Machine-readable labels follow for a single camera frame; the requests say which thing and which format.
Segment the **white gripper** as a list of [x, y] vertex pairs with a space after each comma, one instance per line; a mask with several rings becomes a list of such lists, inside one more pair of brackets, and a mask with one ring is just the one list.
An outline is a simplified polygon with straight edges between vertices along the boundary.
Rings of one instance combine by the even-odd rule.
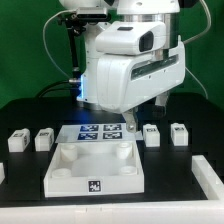
[[169, 93], [185, 77], [185, 48], [168, 51], [162, 61], [152, 61], [151, 53], [140, 56], [106, 55], [97, 65], [97, 98], [106, 111], [123, 113], [128, 132], [137, 131], [136, 113], [132, 109], [156, 97], [157, 107], [166, 107]]

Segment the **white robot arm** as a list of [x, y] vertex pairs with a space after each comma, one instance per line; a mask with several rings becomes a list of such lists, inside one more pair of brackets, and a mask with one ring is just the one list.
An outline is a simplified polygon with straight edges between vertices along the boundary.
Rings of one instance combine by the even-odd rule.
[[77, 100], [84, 107], [121, 114], [137, 130], [136, 110], [185, 77], [178, 35], [178, 0], [59, 0], [84, 34], [86, 69]]

